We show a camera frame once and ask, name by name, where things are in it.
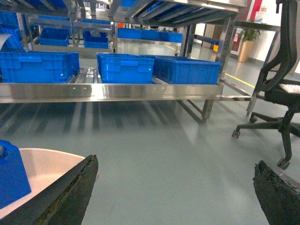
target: yellow floor line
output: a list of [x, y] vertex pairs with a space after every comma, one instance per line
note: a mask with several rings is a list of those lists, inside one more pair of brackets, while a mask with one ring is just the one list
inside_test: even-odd
[[235, 77], [235, 76], [232, 76], [232, 75], [230, 75], [230, 74], [228, 74], [228, 73], [225, 73], [225, 75], [227, 75], [227, 76], [229, 76], [229, 77], [231, 77], [231, 78], [233, 78], [233, 79], [235, 79], [235, 80], [237, 80], [237, 81], [239, 81], [239, 82], [242, 82], [242, 83], [244, 83], [245, 85], [248, 85], [248, 86], [251, 87], [251, 88], [255, 88], [255, 86], [253, 86], [253, 85], [247, 83], [246, 81], [243, 81], [243, 80], [241, 80], [241, 79], [239, 79], [239, 78], [237, 78], [237, 77]]
[[172, 47], [170, 47], [170, 46], [167, 46], [167, 45], [165, 45], [166, 47], [168, 47], [168, 48], [171, 48], [171, 49], [173, 49], [174, 51], [176, 51], [176, 49], [175, 48], [172, 48]]

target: gray epoxy floor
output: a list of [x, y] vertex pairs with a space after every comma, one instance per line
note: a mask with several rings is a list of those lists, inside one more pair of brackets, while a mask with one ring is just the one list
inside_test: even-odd
[[[137, 48], [140, 54], [150, 49]], [[174, 52], [164, 46], [151, 51]], [[196, 46], [192, 56], [198, 58], [198, 51], [210, 53]], [[81, 60], [82, 67], [94, 63]], [[236, 67], [253, 75], [234, 73]], [[259, 71], [234, 59], [227, 69], [241, 79], [251, 77], [252, 84]], [[20, 148], [97, 155], [100, 177], [83, 225], [267, 225], [253, 188], [254, 166], [265, 160], [276, 168], [284, 150], [277, 131], [242, 130], [238, 140], [231, 137], [237, 124], [248, 121], [247, 105], [215, 102], [206, 123], [176, 101], [0, 105], [0, 134]], [[263, 101], [255, 109], [285, 113], [284, 107]], [[293, 157], [285, 170], [297, 181], [299, 144], [292, 137]]]

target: white bowl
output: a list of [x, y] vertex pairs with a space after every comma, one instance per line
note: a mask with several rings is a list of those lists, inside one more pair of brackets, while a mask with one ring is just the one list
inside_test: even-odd
[[0, 210], [0, 218], [36, 196], [85, 158], [49, 149], [20, 149], [31, 193]]

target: office chair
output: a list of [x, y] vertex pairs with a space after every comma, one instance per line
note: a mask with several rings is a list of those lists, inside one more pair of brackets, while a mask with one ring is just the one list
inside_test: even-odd
[[[284, 77], [290, 72], [297, 60], [297, 1], [277, 0], [276, 3], [277, 7], [282, 3], [280, 48], [275, 58], [261, 69], [254, 92], [257, 93], [257, 98], [267, 102], [285, 105], [288, 107], [288, 110], [283, 118], [272, 118], [254, 112], [251, 114], [250, 124], [238, 125], [232, 136], [239, 138], [240, 129], [277, 129], [278, 132], [281, 133], [285, 149], [285, 158], [281, 159], [277, 166], [286, 169], [289, 166], [289, 161], [292, 157], [290, 133], [300, 137], [300, 124], [291, 123], [294, 114], [300, 113], [300, 93], [288, 93], [279, 85], [300, 85], [300, 82], [284, 80]], [[275, 76], [268, 79], [268, 72], [279, 64], [280, 67]], [[259, 95], [260, 91], [264, 92], [264, 97]], [[266, 122], [254, 124], [257, 121], [257, 117]]]

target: metal shelf frame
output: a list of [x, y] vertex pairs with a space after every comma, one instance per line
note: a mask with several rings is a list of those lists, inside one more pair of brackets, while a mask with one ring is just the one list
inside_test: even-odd
[[[83, 0], [64, 0], [66, 8], [52, 6], [48, 0], [43, 0], [43, 6], [31, 4], [30, 0], [5, 0], [9, 5], [2, 4], [2, 11], [25, 13], [27, 24], [37, 24], [46, 20], [36, 20], [35, 15], [52, 15], [70, 18], [70, 25], [76, 28], [94, 26], [90, 23], [80, 23], [80, 19], [96, 19], [114, 22], [112, 26], [113, 49], [118, 49], [118, 41], [155, 44], [151, 41], [133, 41], [117, 39], [118, 23], [132, 23], [152, 26], [184, 28], [181, 44], [168, 43], [177, 47], [180, 45], [180, 56], [190, 56], [193, 39], [195, 37], [196, 23], [221, 23], [223, 30], [219, 41], [219, 50], [216, 61], [222, 62], [218, 85], [170, 85], [163, 82], [157, 84], [101, 84], [95, 69], [81, 69], [80, 74], [73, 79], [74, 83], [67, 84], [0, 84], [0, 103], [25, 102], [71, 102], [71, 101], [130, 101], [130, 100], [181, 100], [188, 102], [201, 113], [206, 121], [215, 100], [234, 101], [247, 100], [251, 95], [243, 94], [238, 88], [236, 91], [242, 95], [223, 96], [223, 87], [226, 84], [222, 76], [226, 67], [230, 49], [233, 43], [235, 16], [239, 8], [247, 6], [247, 0], [165, 0], [155, 10], [147, 12], [156, 0], [138, 0], [131, 8], [120, 7], [121, 0], [114, 0], [109, 10], [96, 10], [96, 0], [90, 0], [90, 7], [85, 7]], [[182, 4], [181, 10], [168, 11], [172, 7]], [[86, 78], [92, 77], [92, 83], [85, 83]], [[201, 110], [193, 99], [205, 99]]]

